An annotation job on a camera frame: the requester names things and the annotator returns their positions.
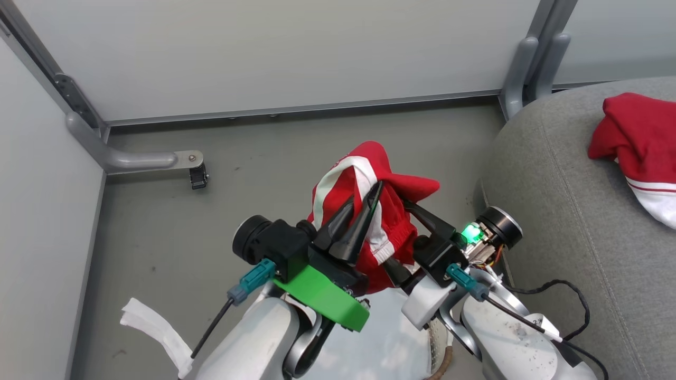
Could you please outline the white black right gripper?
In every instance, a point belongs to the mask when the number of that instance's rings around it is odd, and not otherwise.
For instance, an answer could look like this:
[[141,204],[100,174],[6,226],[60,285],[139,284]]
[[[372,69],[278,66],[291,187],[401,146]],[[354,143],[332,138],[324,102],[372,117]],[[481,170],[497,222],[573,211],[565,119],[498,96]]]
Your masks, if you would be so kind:
[[[455,227],[420,205],[403,199],[403,206],[432,235],[436,235],[443,240],[451,240],[456,233]],[[394,287],[412,289],[401,308],[401,312],[417,330],[423,330],[425,325],[435,318],[439,309],[443,308],[450,293],[457,289],[457,285],[453,281],[448,286],[441,287],[426,274],[419,280],[416,272],[410,272],[396,258],[388,258],[384,261],[383,269]]]

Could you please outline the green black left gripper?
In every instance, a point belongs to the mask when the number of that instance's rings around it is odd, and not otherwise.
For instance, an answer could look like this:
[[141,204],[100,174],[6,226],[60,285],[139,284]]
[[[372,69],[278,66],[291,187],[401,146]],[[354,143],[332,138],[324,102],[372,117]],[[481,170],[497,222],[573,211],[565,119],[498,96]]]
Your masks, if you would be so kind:
[[345,329],[360,332],[370,317],[358,300],[369,288],[369,278],[355,267],[369,232],[384,182],[376,182],[356,211],[353,196],[318,230],[307,248],[307,265],[294,278],[273,283],[315,313]]

